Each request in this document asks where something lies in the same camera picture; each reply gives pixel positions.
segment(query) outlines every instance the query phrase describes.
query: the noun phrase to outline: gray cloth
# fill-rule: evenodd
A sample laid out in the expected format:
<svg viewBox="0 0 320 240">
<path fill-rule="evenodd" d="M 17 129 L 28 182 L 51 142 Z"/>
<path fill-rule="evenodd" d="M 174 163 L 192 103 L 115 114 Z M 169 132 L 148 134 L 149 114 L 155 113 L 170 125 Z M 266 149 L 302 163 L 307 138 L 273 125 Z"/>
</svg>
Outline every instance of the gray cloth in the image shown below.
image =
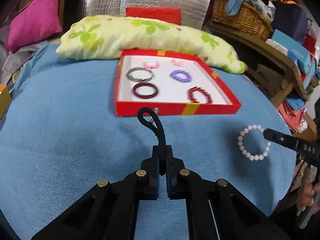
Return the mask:
<svg viewBox="0 0 320 240">
<path fill-rule="evenodd" d="M 31 59 L 47 41 L 20 48 L 16 53 L 8 52 L 4 45 L 9 36 L 9 26 L 0 29 L 0 84 L 7 84 L 14 74 L 28 59 Z"/>
</svg>

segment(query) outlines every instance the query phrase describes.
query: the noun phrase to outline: pink pillow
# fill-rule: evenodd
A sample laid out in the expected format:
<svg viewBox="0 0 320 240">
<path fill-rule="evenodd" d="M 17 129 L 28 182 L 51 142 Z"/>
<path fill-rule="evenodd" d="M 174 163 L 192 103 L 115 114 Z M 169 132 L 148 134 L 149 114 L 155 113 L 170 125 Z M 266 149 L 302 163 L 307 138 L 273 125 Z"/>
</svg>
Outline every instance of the pink pillow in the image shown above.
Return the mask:
<svg viewBox="0 0 320 240">
<path fill-rule="evenodd" d="M 10 23 L 7 51 L 38 43 L 62 31 L 58 17 L 58 0 L 34 0 Z"/>
</svg>

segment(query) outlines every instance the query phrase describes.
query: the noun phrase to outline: bolt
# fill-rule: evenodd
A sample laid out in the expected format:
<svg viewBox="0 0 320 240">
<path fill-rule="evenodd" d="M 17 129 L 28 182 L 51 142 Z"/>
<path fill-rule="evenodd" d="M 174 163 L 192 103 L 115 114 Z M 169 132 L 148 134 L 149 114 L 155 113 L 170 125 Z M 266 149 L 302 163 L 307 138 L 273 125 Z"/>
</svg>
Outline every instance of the bolt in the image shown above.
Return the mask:
<svg viewBox="0 0 320 240">
<path fill-rule="evenodd" d="M 187 170 L 187 169 L 182 169 L 182 170 L 180 171 L 180 174 L 183 175 L 183 176 L 188 176 L 188 175 L 190 174 L 190 171 Z"/>
<path fill-rule="evenodd" d="M 105 187 L 106 185 L 108 185 L 108 181 L 106 179 L 100 179 L 97 182 L 99 187 Z"/>
<path fill-rule="evenodd" d="M 225 179 L 219 179 L 218 185 L 221 187 L 225 187 L 226 185 L 228 185 L 228 182 Z"/>
<path fill-rule="evenodd" d="M 145 176 L 145 175 L 147 174 L 147 172 L 146 172 L 145 170 L 138 170 L 138 171 L 136 172 L 136 174 L 137 174 L 137 176 L 139 176 L 139 177 L 143 177 L 143 176 Z"/>
</svg>

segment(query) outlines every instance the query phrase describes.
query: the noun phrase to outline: bangle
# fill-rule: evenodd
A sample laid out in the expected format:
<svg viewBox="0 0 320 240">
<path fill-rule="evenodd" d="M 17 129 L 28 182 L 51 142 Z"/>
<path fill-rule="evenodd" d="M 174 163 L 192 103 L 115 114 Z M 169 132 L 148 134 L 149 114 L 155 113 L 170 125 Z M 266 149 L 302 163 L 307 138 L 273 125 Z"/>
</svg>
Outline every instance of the bangle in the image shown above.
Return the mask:
<svg viewBox="0 0 320 240">
<path fill-rule="evenodd" d="M 193 96 L 193 92 L 195 91 L 199 91 L 200 93 L 202 93 L 206 98 L 207 98 L 207 102 L 206 104 L 212 104 L 212 98 L 211 96 L 208 94 L 207 91 L 205 91 L 203 88 L 200 88 L 200 87 L 193 87 L 193 88 L 190 88 L 188 90 L 188 95 L 189 95 L 189 99 L 193 102 L 193 103 L 200 103 L 198 102 L 197 100 L 195 100 L 194 96 Z"/>
<path fill-rule="evenodd" d="M 172 65 L 177 67 L 184 67 L 186 64 L 183 63 L 181 60 L 173 59 L 170 61 Z"/>
<path fill-rule="evenodd" d="M 151 95 L 141 95 L 141 94 L 138 94 L 136 92 L 137 88 L 139 88 L 139 87 L 152 87 L 152 88 L 155 89 L 155 92 L 153 94 L 151 94 Z M 151 84 L 151 83 L 138 83 L 138 84 L 134 85 L 134 87 L 132 88 L 132 92 L 134 93 L 134 95 L 137 98 L 150 99 L 150 98 L 156 97 L 158 95 L 158 93 L 159 93 L 159 90 L 154 84 Z"/>
<path fill-rule="evenodd" d="M 149 78 L 134 78 L 133 76 L 130 75 L 132 72 L 135 72 L 135 71 L 138 71 L 138 70 L 148 71 L 151 74 L 151 77 L 149 77 Z M 143 67 L 134 67 L 132 69 L 129 69 L 129 71 L 126 73 L 126 77 L 131 81 L 141 83 L 141 82 L 149 82 L 149 81 L 151 81 L 155 77 L 155 74 L 153 73 L 153 71 L 151 71 L 149 69 L 145 69 Z"/>
<path fill-rule="evenodd" d="M 142 66 L 146 69 L 153 69 L 160 67 L 160 64 L 156 60 L 146 60 L 144 63 L 142 63 Z"/>
<path fill-rule="evenodd" d="M 264 129 L 261 128 L 260 125 L 248 125 L 247 128 L 244 128 L 243 131 L 240 132 L 240 135 L 238 137 L 238 146 L 239 146 L 239 150 L 242 152 L 243 155 L 245 155 L 250 161 L 262 161 L 265 157 L 268 157 L 268 151 L 270 150 L 270 146 L 271 146 L 271 142 L 270 141 L 267 141 L 267 146 L 265 148 L 265 151 L 263 152 L 263 154 L 256 154 L 256 155 L 251 155 L 251 153 L 247 152 L 247 150 L 244 148 L 244 145 L 243 145 L 243 137 L 246 133 L 248 133 L 249 131 L 251 130 L 258 130 L 260 131 L 260 133 L 263 133 L 264 132 Z"/>
<path fill-rule="evenodd" d="M 186 76 L 186 78 L 180 78 L 178 76 L 178 74 L 183 74 Z M 182 69 L 178 69 L 178 70 L 175 70 L 173 72 L 170 73 L 170 76 L 175 79 L 176 81 L 179 81 L 179 82 L 182 82 L 182 83 L 189 83 L 192 81 L 192 77 L 191 75 L 185 71 L 185 70 L 182 70 Z"/>
</svg>

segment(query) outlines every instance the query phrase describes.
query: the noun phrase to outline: black cord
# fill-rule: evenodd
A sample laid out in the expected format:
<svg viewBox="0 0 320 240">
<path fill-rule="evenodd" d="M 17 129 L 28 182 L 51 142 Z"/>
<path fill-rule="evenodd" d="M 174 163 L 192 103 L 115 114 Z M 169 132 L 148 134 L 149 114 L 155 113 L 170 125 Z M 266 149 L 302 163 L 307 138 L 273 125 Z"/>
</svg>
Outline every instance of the black cord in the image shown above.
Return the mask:
<svg viewBox="0 0 320 240">
<path fill-rule="evenodd" d="M 155 122 L 156 126 L 154 126 L 151 122 L 148 122 L 146 119 L 144 119 L 144 117 L 143 117 L 144 113 L 149 114 L 153 118 L 153 121 Z M 167 153 L 166 153 L 166 145 L 167 144 L 165 141 L 165 134 L 164 134 L 163 126 L 162 126 L 157 114 L 148 107 L 141 108 L 137 113 L 137 117 L 138 117 L 139 122 L 142 123 L 145 127 L 149 128 L 151 131 L 153 131 L 154 134 L 156 135 L 156 137 L 158 138 L 159 159 L 160 159 L 159 173 L 162 176 L 165 174 L 165 171 L 166 171 L 165 160 L 167 157 Z"/>
</svg>

